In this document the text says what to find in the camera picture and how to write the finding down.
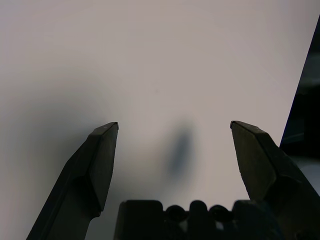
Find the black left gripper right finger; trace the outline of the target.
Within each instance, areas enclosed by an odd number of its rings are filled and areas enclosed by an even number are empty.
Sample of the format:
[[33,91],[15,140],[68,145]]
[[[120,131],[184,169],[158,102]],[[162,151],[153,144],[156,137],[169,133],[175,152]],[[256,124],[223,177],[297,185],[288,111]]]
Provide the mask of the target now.
[[237,164],[250,200],[264,204],[287,240],[320,238],[320,196],[298,166],[257,126],[230,123]]

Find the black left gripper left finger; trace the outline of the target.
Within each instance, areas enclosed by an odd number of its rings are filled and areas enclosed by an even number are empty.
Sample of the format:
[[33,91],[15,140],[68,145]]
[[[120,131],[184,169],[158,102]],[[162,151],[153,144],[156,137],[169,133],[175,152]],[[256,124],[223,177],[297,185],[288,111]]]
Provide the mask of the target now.
[[83,240],[104,211],[110,188],[119,124],[94,129],[64,165],[29,240]]

